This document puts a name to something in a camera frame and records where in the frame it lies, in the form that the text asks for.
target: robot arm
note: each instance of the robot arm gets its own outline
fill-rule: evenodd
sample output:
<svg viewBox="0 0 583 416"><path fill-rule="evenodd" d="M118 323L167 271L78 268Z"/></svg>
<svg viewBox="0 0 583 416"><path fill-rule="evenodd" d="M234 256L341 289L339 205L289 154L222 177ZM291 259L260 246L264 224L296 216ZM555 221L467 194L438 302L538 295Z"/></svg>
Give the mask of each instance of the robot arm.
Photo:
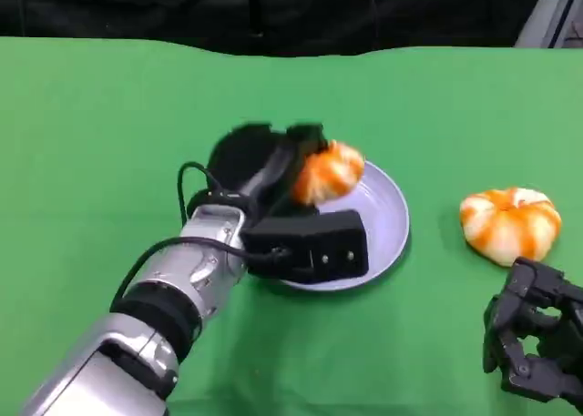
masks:
<svg viewBox="0 0 583 416"><path fill-rule="evenodd" d="M229 136L221 140L206 172L209 188L187 207L180 171L180 235L138 259L109 313L33 395L23 416L168 415L166 398L179 381L180 363L247 271L304 283L366 272L366 235L357 213L313 210L306 216L287 199L304 158L325 144L322 128L294 127L283 136L265 126L250 129L262 139L243 146L254 141L261 157L236 175L232 162L239 167L242 161L224 164L235 147Z"/></svg>
<svg viewBox="0 0 583 416"><path fill-rule="evenodd" d="M554 308L560 316L548 316ZM502 390L532 400L562 398L583 413L583 289L562 272L517 259L484 316L484 371L502 371ZM538 355L520 340L538 338Z"/></svg>

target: gray plate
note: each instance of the gray plate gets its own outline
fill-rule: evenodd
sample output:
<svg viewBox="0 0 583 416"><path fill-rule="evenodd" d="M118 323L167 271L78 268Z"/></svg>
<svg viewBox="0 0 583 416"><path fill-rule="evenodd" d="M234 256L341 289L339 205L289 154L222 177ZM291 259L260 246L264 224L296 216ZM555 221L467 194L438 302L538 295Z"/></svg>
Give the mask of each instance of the gray plate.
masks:
<svg viewBox="0 0 583 416"><path fill-rule="evenodd" d="M289 286L312 291L336 291L361 286L387 271L403 253L409 235L409 210L401 189L380 168L366 162L361 181L347 196L319 206L322 213L355 209L366 230L369 269L360 278Z"/></svg>

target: orange and white toy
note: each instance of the orange and white toy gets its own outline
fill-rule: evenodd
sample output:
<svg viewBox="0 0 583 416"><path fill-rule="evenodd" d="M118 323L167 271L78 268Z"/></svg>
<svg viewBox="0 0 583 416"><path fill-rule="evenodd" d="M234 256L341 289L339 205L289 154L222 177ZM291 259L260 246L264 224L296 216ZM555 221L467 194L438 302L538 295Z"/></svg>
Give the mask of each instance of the orange and white toy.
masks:
<svg viewBox="0 0 583 416"><path fill-rule="evenodd" d="M462 201L460 218L466 241L501 266L517 257L540 261L561 229L550 199L528 188L488 190Z"/></svg>
<svg viewBox="0 0 583 416"><path fill-rule="evenodd" d="M348 194L364 172L364 157L352 147L330 141L328 148L306 158L293 188L293 198L317 205Z"/></svg>

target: black curtain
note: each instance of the black curtain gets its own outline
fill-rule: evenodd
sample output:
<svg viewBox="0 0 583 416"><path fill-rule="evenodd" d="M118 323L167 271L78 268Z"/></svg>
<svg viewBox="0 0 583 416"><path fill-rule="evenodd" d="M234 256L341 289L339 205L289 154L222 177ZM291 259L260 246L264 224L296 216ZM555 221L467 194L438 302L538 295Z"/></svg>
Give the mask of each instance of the black curtain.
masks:
<svg viewBox="0 0 583 416"><path fill-rule="evenodd" d="M536 1L0 0L0 35L148 38L267 56L512 46Z"/></svg>

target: plate rim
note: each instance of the plate rim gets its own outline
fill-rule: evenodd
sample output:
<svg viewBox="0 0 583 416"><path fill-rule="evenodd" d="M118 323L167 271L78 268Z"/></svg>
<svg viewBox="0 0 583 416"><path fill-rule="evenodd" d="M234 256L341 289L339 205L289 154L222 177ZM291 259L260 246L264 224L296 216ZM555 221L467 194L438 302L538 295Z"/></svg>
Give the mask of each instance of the plate rim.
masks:
<svg viewBox="0 0 583 416"><path fill-rule="evenodd" d="M401 202L403 203L403 206L404 206L404 220L405 220L404 238L401 241L401 244L399 245L399 248L398 248L398 252L394 255L393 260L389 263L389 265L385 269L378 272L376 275L371 276L369 279L358 282L358 283L354 282L353 284L350 284L350 285L347 285L344 287L322 286L322 284L328 284L329 282L332 282L332 281L327 281L327 282L323 282L323 283L320 282L317 284L301 284L299 282L293 282L293 281L288 281L286 279L280 279L281 283L285 284L286 286L293 287L295 289L306 290L306 291L343 291L343 290L356 289L357 287L361 287L361 286L368 284L369 282L372 282L375 279L379 278L387 270L389 270L400 257L403 256L403 252L405 250L407 242L409 241L409 233L411 230L409 206L407 205L407 201L404 198L403 191L397 185L397 183L391 177L389 177L389 175L387 175L387 173L384 170L382 170L380 167L376 166L373 162L366 160L365 164L367 164L368 166L375 169L377 172L379 172L385 179L387 179L393 185L394 189L397 192L398 197L401 199Z"/></svg>

